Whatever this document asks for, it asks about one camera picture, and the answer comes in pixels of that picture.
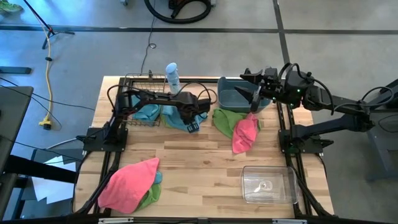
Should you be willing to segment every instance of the butcher block tabletop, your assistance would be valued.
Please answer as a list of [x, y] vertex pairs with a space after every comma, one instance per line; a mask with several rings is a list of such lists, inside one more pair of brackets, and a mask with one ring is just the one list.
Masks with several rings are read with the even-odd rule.
[[[101, 128], [110, 119], [112, 107], [106, 91], [117, 85], [119, 79], [120, 77], [104, 77], [92, 127]], [[217, 92], [216, 83], [205, 85]], [[195, 84], [184, 89], [196, 96], [202, 90], [202, 86]], [[113, 100], [116, 92], [117, 88], [110, 92]], [[202, 94], [200, 98], [207, 98], [207, 94]], [[242, 198], [241, 171], [244, 166], [286, 166], [277, 138], [280, 128], [276, 104], [271, 103], [256, 114], [261, 130], [252, 149], [242, 154], [232, 153], [231, 139], [219, 132], [213, 124], [213, 109], [217, 107], [218, 103], [211, 106], [207, 120], [202, 122], [200, 131], [195, 134], [167, 128], [163, 123], [159, 127], [127, 125], [129, 135], [119, 168], [158, 157], [159, 171], [163, 173], [162, 193], [158, 202], [138, 212], [122, 214], [113, 210], [113, 217], [294, 217], [291, 204], [250, 204]], [[294, 109], [294, 118], [296, 124], [313, 123], [311, 112], [304, 108]], [[81, 208], [97, 187], [103, 157], [104, 152], [92, 152], [83, 163], [75, 189], [74, 210]], [[325, 210], [333, 213], [322, 163], [313, 154], [302, 154], [302, 159], [308, 188]]]

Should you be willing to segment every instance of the transparent box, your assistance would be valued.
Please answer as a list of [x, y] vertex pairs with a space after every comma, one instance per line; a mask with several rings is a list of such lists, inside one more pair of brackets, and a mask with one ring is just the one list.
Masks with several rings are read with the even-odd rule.
[[297, 177], [291, 167], [245, 166], [242, 195], [247, 203], [297, 203]]

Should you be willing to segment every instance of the metal basket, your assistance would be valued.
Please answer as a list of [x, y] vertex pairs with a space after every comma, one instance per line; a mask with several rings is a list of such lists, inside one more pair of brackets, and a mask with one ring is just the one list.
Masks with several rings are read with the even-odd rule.
[[[128, 73], [125, 76], [123, 84], [139, 88], [141, 90], [150, 90], [164, 93], [166, 76], [164, 74], [152, 73], [150, 70], [149, 73]], [[160, 106], [160, 114], [162, 114], [162, 111], [163, 106]], [[133, 126], [159, 126], [160, 115], [156, 118], [155, 121], [140, 121], [138, 119], [133, 119], [133, 116], [130, 115], [124, 122], [126, 122], [127, 125]]]

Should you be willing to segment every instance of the concrete floor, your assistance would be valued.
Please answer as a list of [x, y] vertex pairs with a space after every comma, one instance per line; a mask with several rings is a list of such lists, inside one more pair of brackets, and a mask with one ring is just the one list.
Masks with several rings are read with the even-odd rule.
[[[157, 9], [170, 14], [165, 1]], [[117, 1], [48, 0], [31, 1], [48, 23], [59, 26], [150, 27], [152, 15], [142, 1], [130, 0], [124, 7]], [[280, 0], [285, 29], [398, 29], [394, 0]], [[202, 6], [191, 3], [182, 17]], [[29, 10], [0, 16], [2, 26], [38, 24]], [[276, 29], [271, 0], [218, 0], [208, 18], [195, 24], [176, 26], [157, 21], [155, 27], [261, 28]], [[149, 33], [77, 32], [52, 39], [54, 62], [50, 71], [54, 100], [95, 107], [102, 77], [139, 72]], [[2, 75], [18, 85], [30, 85], [47, 96], [44, 35], [37, 31], [0, 31], [0, 65], [32, 67], [30, 75]], [[374, 86], [397, 78], [396, 35], [286, 35], [290, 60], [326, 84], [334, 95], [361, 98]], [[236, 77], [246, 67], [252, 71], [266, 65], [284, 64], [278, 34], [172, 33], [152, 35], [156, 49], [149, 49], [144, 71], [163, 72], [177, 62], [180, 75]], [[37, 147], [85, 134], [93, 112], [55, 105], [54, 115], [62, 122], [59, 131], [45, 131], [38, 122], [45, 110], [29, 105], [17, 140]], [[334, 117], [329, 111], [312, 113], [319, 123]], [[335, 213], [344, 218], [398, 223], [398, 183], [393, 180], [366, 182], [376, 166], [365, 134], [341, 131], [326, 134], [335, 140], [325, 150], [328, 183]], [[78, 143], [65, 147], [81, 147]], [[15, 145], [13, 154], [30, 157], [31, 150]]]

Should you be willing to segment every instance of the pink towel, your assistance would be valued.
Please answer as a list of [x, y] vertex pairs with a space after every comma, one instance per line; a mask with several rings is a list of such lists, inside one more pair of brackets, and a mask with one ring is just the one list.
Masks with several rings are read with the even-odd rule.
[[234, 153], [242, 153], [251, 149], [257, 137], [257, 124], [258, 119], [252, 113], [236, 123], [232, 135], [232, 151]]
[[159, 158], [123, 167], [116, 171], [98, 197], [98, 205], [121, 213], [132, 213], [155, 181]]

